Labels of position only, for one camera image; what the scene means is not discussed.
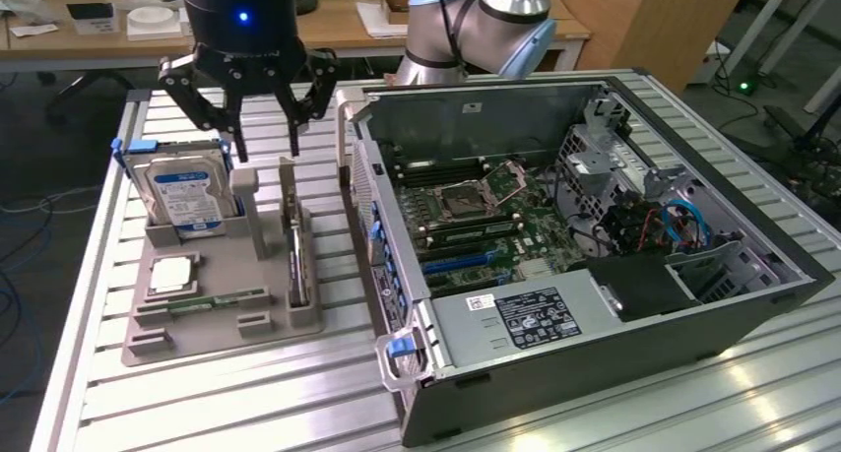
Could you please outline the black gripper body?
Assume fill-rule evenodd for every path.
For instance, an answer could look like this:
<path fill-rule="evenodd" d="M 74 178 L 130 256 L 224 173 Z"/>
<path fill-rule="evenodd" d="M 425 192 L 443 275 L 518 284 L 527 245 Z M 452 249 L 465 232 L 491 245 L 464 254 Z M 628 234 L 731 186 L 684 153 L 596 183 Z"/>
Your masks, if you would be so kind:
<path fill-rule="evenodd" d="M 205 77 L 245 96 L 293 81 L 305 62 L 295 0 L 184 0 L 195 64 Z"/>

